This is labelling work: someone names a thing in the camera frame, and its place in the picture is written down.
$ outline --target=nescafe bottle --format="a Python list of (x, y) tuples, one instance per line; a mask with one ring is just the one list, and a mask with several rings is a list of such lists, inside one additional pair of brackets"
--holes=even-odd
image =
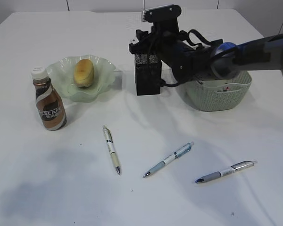
[(62, 99), (53, 88), (44, 67), (35, 67), (31, 73), (36, 88), (36, 105), (43, 125), (48, 130), (58, 130), (67, 122)]

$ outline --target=ballpoint pen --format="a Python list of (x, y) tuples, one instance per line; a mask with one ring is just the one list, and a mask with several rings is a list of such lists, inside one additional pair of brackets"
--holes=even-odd
[(116, 154), (114, 146), (113, 146), (112, 136), (111, 136), (110, 130), (107, 129), (106, 126), (103, 126), (103, 133), (104, 133), (104, 137), (105, 137), (106, 142), (107, 142), (110, 157), (111, 157), (111, 160), (112, 160), (113, 165), (115, 167), (115, 170), (118, 174), (121, 174), (121, 169), (120, 169), (120, 166), (119, 166), (118, 157), (117, 157), (117, 154)]
[(187, 143), (184, 146), (180, 147), (175, 152), (173, 152), (171, 155), (166, 157), (163, 161), (159, 162), (156, 166), (154, 166), (150, 170), (148, 170), (145, 173), (145, 175), (143, 175), (143, 177), (145, 178), (147, 176), (150, 176), (150, 175), (156, 173), (158, 170), (160, 170), (161, 168), (164, 168), (166, 165), (171, 163), (173, 160), (178, 159), (181, 156), (183, 156), (184, 154), (188, 153), (191, 150), (193, 145), (194, 145), (194, 142), (190, 142), (190, 143)]
[(257, 161), (242, 161), (240, 163), (237, 163), (225, 170), (222, 170), (222, 171), (217, 171), (215, 173), (211, 173), (211, 174), (208, 174), (206, 176), (203, 176), (199, 179), (197, 179), (195, 182), (198, 184), (198, 183), (205, 183), (205, 182), (208, 182), (210, 180), (215, 180), (215, 179), (218, 179), (220, 177), (224, 177), (224, 176), (227, 176), (227, 175), (230, 175), (232, 173), (235, 173), (237, 171), (240, 171), (240, 170), (244, 170), (244, 169), (247, 169), (249, 167), (252, 167), (253, 165), (255, 165), (255, 163), (257, 163)]

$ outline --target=bun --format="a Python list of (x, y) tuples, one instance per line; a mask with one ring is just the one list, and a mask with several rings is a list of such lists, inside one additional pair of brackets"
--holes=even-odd
[(80, 60), (74, 71), (74, 82), (77, 87), (91, 86), (94, 79), (93, 63), (89, 59)]

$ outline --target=white bottle cap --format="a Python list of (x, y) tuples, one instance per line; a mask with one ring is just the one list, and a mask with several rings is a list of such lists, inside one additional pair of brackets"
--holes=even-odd
[(48, 76), (47, 70), (44, 67), (34, 67), (31, 74), (32, 78), (36, 80), (45, 79)]

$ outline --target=woven plastic basket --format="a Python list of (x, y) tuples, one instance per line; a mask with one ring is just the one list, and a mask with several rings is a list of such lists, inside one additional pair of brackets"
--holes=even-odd
[(202, 111), (222, 111), (236, 107), (252, 82), (247, 71), (232, 80), (221, 81), (190, 81), (185, 84), (188, 96), (195, 106)]

